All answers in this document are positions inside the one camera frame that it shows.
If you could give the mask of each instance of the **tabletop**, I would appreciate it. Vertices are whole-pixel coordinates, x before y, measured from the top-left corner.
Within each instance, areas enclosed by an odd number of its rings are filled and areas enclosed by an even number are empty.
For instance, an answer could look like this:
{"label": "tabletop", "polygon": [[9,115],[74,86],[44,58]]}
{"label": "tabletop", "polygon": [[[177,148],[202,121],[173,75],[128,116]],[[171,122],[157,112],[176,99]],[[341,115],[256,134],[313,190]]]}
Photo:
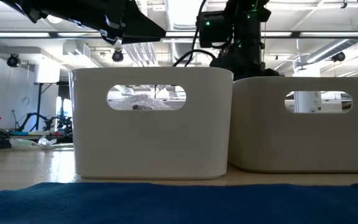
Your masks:
{"label": "tabletop", "polygon": [[0,190],[15,190],[41,182],[148,182],[167,185],[351,185],[358,174],[256,174],[228,166],[227,174],[213,180],[85,179],[75,174],[74,152],[38,149],[0,149]]}

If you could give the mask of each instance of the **ceiling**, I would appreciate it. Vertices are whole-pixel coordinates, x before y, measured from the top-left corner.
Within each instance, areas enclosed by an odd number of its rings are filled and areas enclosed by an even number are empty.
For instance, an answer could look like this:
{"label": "ceiling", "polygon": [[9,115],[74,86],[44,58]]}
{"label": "ceiling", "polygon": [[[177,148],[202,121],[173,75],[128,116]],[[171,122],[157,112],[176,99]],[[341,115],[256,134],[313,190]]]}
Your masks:
{"label": "ceiling", "polygon": [[[191,23],[190,30],[193,30],[195,15],[198,11],[201,0],[166,0],[169,2],[178,1],[174,9],[169,12],[165,10],[164,0],[140,0],[142,12],[150,19],[162,26],[166,30],[172,30],[172,23]],[[348,0],[348,7],[341,9],[343,0],[271,0],[267,8],[272,11],[272,16],[266,24],[262,24],[262,30],[302,30],[302,31],[345,31],[358,30],[358,7],[356,1]],[[206,10],[223,10],[225,1],[209,0]],[[0,2],[0,31],[83,31],[76,25],[62,21],[58,24],[50,22],[48,19],[40,20],[33,24],[23,15],[7,7]],[[264,40],[266,49],[264,50],[264,61],[268,68],[276,68],[286,76],[293,73],[292,62],[299,54],[312,54],[321,47],[330,44],[332,39],[266,39]],[[189,40],[181,40],[181,45],[173,45],[170,40],[163,40],[152,44],[152,50],[160,66],[172,66],[175,61],[174,54],[181,55],[181,50],[190,47]],[[62,62],[68,69],[80,68],[82,64],[75,63],[75,60],[68,60],[63,54],[63,44],[65,40],[47,39],[0,39],[0,54],[7,53],[9,47],[39,47],[48,52],[54,58]],[[111,46],[101,39],[81,39],[76,40],[77,45],[87,45],[91,50],[90,57],[102,67],[122,67],[132,66],[133,60],[124,48],[124,61],[114,63],[111,59],[115,48],[121,48],[119,44]],[[321,76],[341,76],[349,72],[358,70],[358,44],[344,50],[346,60],[337,62],[321,62]],[[210,58],[205,55],[198,55],[194,66],[208,66]]]}

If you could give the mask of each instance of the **ceiling pipe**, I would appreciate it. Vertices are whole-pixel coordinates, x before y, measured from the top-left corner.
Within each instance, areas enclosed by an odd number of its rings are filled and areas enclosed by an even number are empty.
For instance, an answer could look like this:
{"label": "ceiling pipe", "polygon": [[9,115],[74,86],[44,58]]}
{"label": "ceiling pipe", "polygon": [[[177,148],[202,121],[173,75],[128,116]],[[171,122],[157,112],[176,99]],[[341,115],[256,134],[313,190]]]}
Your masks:
{"label": "ceiling pipe", "polygon": [[131,45],[134,47],[134,49],[137,52],[137,55],[139,56],[140,61],[143,63],[143,65],[145,67],[148,67],[149,65],[146,61],[146,58],[143,55],[142,49],[140,49],[140,44],[131,44]]}
{"label": "ceiling pipe", "polygon": [[147,58],[149,58],[150,65],[157,66],[152,56],[152,53],[149,49],[149,46],[146,43],[141,43],[140,46],[143,48],[144,52],[146,53]]}
{"label": "ceiling pipe", "polygon": [[144,64],[143,61],[139,58],[139,55],[134,48],[134,44],[128,44],[128,49],[140,67],[147,67],[147,64]]}
{"label": "ceiling pipe", "polygon": [[123,45],[122,48],[127,52],[129,58],[132,60],[135,66],[141,67],[142,65],[136,60],[131,50],[129,50],[128,45]]}
{"label": "ceiling pipe", "polygon": [[155,51],[154,51],[153,43],[147,42],[146,46],[150,49],[150,52],[152,54],[152,58],[153,58],[153,60],[155,62],[155,66],[159,66],[158,60],[157,60],[157,55],[155,54]]}

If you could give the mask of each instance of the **cutout handle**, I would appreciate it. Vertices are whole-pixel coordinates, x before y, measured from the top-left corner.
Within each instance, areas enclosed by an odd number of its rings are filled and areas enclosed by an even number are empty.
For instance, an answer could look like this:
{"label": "cutout handle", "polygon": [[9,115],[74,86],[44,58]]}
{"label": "cutout handle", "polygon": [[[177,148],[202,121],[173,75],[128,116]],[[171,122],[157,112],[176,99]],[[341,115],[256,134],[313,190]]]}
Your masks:
{"label": "cutout handle", "polygon": [[115,85],[107,101],[114,110],[179,110],[186,91],[178,85]]}
{"label": "cutout handle", "polygon": [[344,91],[292,91],[284,103],[292,113],[347,113],[353,99]]}

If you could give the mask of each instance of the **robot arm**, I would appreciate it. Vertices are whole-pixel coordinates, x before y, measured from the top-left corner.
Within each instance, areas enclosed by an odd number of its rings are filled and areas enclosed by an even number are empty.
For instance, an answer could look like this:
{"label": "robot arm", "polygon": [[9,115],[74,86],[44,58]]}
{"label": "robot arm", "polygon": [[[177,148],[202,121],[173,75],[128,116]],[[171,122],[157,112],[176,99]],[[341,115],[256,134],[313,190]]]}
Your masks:
{"label": "robot arm", "polygon": [[139,11],[131,0],[1,0],[33,23],[47,16],[100,31],[110,44],[160,41],[165,30]]}

